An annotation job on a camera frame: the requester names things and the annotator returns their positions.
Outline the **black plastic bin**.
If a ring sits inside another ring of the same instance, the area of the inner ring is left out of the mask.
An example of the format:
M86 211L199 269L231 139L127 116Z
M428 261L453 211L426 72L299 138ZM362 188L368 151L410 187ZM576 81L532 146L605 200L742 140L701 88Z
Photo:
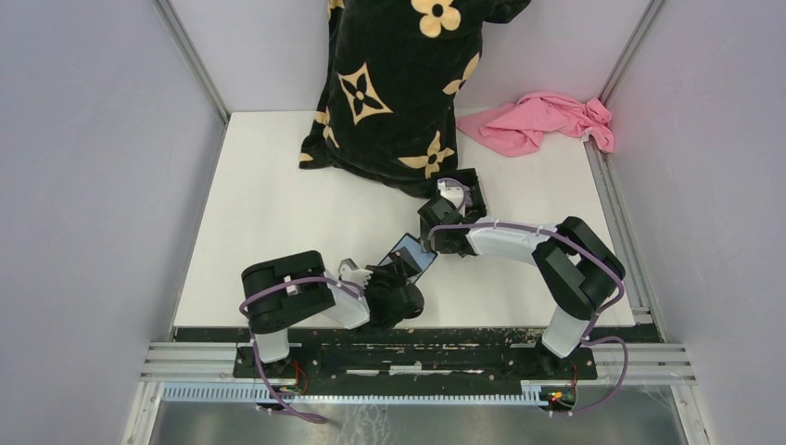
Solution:
M481 183L479 181L478 175L476 170L473 168L470 169L461 169L454 172L446 172L446 173L439 173L436 176L436 184L437 179L444 178L444 177L451 177L459 180L461 183L467 185L471 189L471 200L467 204L466 208L463 211L459 211L462 216L470 218L472 221L476 221L479 218L486 217L488 215L488 210L486 206L486 201L483 196Z

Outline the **black leather card holder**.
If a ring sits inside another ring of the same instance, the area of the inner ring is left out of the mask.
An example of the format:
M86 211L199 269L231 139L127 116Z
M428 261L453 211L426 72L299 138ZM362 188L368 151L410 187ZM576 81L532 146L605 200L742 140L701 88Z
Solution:
M397 261L402 262L407 281L415 284L436 259L437 253L424 250L419 238L405 233L377 265L387 266Z

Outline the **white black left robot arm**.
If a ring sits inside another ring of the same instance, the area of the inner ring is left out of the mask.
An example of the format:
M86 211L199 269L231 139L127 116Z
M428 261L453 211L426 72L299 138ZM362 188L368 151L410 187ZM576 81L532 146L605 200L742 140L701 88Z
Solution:
M425 309L416 282L437 255L398 245L377 264L351 259L330 273L323 256L308 250L254 264L241 273L246 317L256 364L266 375L284 375L292 354L288 329L323 315L348 330L377 332L414 319Z

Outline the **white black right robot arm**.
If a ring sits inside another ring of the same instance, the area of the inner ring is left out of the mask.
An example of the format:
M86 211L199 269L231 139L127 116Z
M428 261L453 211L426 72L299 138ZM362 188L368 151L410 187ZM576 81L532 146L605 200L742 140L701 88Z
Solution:
M582 219L552 225L507 222L484 213L462 213L445 197L419 210L421 243L438 254L490 256L534 266L556 304L538 342L538 371L558 378L588 338L601 313L625 294L621 261Z

